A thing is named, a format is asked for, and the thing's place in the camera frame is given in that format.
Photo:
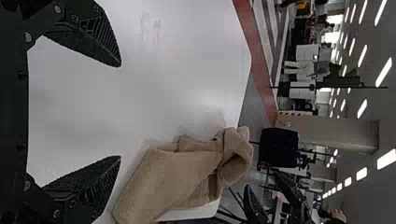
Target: ceiling light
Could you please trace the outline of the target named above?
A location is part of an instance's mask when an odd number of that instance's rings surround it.
[[[344,41],[344,33],[341,32],[341,36],[340,36],[340,44],[343,44]]]
[[[321,92],[331,92],[332,88],[320,88],[319,91],[321,91]]]
[[[379,158],[376,162],[376,168],[378,170],[381,170],[394,162],[396,162],[396,149],[393,149],[392,151]]]
[[[361,115],[363,114],[363,112],[366,109],[366,107],[367,107],[367,99],[365,99],[363,101],[363,103],[361,104],[361,108],[359,108],[359,110],[358,110],[358,119],[361,118]]]
[[[363,63],[364,60],[364,56],[366,56],[366,52],[367,52],[367,45],[364,45],[363,51],[361,52],[361,57],[359,58],[358,67],[361,67],[361,64]]]
[[[352,55],[353,48],[355,48],[355,38],[352,39],[352,43],[350,44],[349,57],[350,57],[350,55]]]
[[[359,170],[356,173],[356,180],[359,181],[359,180],[363,179],[366,176],[367,176],[367,167],[364,167],[363,169]]]
[[[344,186],[349,187],[352,184],[352,177],[349,177],[346,179]]]
[[[375,86],[379,87],[384,80],[385,76],[388,74],[390,68],[392,67],[392,58],[390,57],[385,64],[384,68],[382,69],[381,73],[379,74],[378,78],[376,79]]]
[[[347,65],[344,66],[343,77],[345,77],[346,74],[347,74]]]
[[[356,4],[353,5],[352,14],[350,14],[350,23],[353,22],[353,18],[355,17],[355,12],[356,12]]]
[[[344,42],[344,49],[347,48],[347,35],[346,35],[346,41]]]
[[[374,25],[377,26],[379,20],[381,19],[382,13],[384,12],[385,5],[387,4],[388,0],[382,0],[381,6],[379,7],[378,12],[376,13]]]
[[[344,22],[347,22],[348,15],[349,15],[349,7],[346,9],[346,18],[345,18]]]
[[[343,100],[343,103],[341,103],[341,112],[343,112],[345,106],[346,106],[346,100]]]
[[[363,8],[361,9],[361,17],[359,18],[359,24],[363,21],[364,13],[366,12],[367,8],[367,0],[364,1]]]

